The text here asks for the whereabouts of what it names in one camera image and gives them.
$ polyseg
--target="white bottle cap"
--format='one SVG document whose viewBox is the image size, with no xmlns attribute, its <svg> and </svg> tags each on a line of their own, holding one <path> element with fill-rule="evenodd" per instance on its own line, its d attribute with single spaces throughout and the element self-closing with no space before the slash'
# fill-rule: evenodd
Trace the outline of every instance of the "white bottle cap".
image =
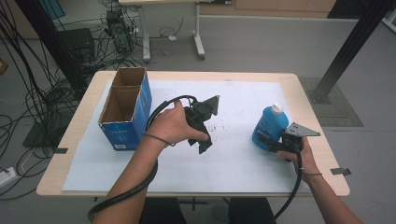
<svg viewBox="0 0 396 224">
<path fill-rule="evenodd" d="M 281 113 L 283 113 L 283 106 L 282 104 L 275 102 L 273 104 L 273 106 L 271 107 L 271 111 L 276 114 L 276 115 L 280 115 Z"/>
</svg>

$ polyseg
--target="white paper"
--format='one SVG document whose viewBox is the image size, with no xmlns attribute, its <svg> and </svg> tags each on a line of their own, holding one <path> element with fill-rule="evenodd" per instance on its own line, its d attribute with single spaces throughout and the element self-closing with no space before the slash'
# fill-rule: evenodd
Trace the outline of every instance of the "white paper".
<svg viewBox="0 0 396 224">
<path fill-rule="evenodd" d="M 78 145 L 65 191 L 109 191 L 133 152 L 112 149 L 97 120 L 111 82 L 96 107 Z M 290 123 L 289 108 L 278 83 L 235 81 L 150 81 L 154 110 L 163 101 L 192 95 L 204 101 L 219 95 L 219 113 L 205 122 L 213 146 L 198 153 L 187 141 L 166 148 L 149 185 L 156 193 L 282 193 L 291 192 L 296 174 L 292 165 L 256 147 L 252 132 L 265 107 L 280 102 Z"/>
</svg>

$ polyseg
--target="wrist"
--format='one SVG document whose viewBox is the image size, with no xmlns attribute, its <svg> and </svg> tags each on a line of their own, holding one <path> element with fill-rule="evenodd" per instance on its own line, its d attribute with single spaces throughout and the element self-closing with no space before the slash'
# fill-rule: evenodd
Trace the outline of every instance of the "wrist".
<svg viewBox="0 0 396 224">
<path fill-rule="evenodd" d="M 158 140 L 158 141 L 161 141 L 161 142 L 165 143 L 165 144 L 166 144 L 165 147 L 167 147 L 167 146 L 174 147 L 174 146 L 175 146 L 175 144 L 172 144 L 172 143 L 166 141 L 165 139 L 163 139 L 163 138 L 161 138 L 161 137 L 159 137 L 159 136 L 157 136 L 157 135 L 150 134 L 150 133 L 143 133 L 143 135 L 144 135 L 144 136 L 147 136 L 147 137 L 154 138 L 154 139 L 156 139 L 156 140 Z"/>
<path fill-rule="evenodd" d="M 303 168 L 303 175 L 322 175 L 318 168 L 316 169 L 305 169 Z"/>
<path fill-rule="evenodd" d="M 315 174 L 321 174 L 321 171 L 315 164 L 303 163 L 303 174 L 315 175 Z"/>
<path fill-rule="evenodd" d="M 164 141 L 152 137 L 151 135 L 143 135 L 140 140 L 139 148 L 147 148 L 150 151 L 163 151 L 164 148 L 168 147 L 168 144 Z"/>
<path fill-rule="evenodd" d="M 316 183 L 318 183 L 323 178 L 323 174 L 317 173 L 317 175 L 304 175 L 303 174 L 303 181 L 312 189 Z"/>
</svg>

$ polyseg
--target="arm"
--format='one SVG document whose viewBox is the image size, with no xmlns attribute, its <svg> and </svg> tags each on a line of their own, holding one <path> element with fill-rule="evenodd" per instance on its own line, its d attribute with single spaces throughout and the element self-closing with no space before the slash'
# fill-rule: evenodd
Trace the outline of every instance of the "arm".
<svg viewBox="0 0 396 224">
<path fill-rule="evenodd" d="M 205 133 L 191 128 L 185 119 L 184 108 L 180 101 L 175 108 L 166 109 L 151 124 L 147 133 L 160 137 L 169 143 L 186 139 L 207 140 Z M 143 136 L 133 157 L 125 167 L 106 198 L 119 195 L 139 185 L 151 172 L 160 153 L 167 144 L 150 136 Z M 142 213 L 147 189 L 120 203 L 116 203 L 96 214 L 93 223 L 138 223 Z"/>
<path fill-rule="evenodd" d="M 318 204 L 320 213 L 326 223 L 361 223 L 358 217 L 353 214 L 349 208 L 335 195 L 332 188 L 326 182 L 315 163 L 312 154 L 311 146 L 309 146 L 306 137 L 303 138 L 304 149 L 301 152 L 303 159 L 303 181 L 308 184 L 314 195 L 315 201 Z M 278 151 L 276 153 L 279 157 L 289 159 L 294 163 L 297 162 L 297 157 L 293 153 L 286 151 Z"/>
</svg>

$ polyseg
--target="person's leg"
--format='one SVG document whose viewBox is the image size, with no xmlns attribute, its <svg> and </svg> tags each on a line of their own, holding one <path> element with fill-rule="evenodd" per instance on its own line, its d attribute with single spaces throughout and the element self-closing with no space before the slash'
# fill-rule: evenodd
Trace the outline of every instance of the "person's leg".
<svg viewBox="0 0 396 224">
<path fill-rule="evenodd" d="M 146 198 L 140 224 L 187 224 L 177 198 Z"/>
<path fill-rule="evenodd" d="M 276 223 L 266 198 L 231 198 L 228 216 L 230 224 Z"/>
</svg>

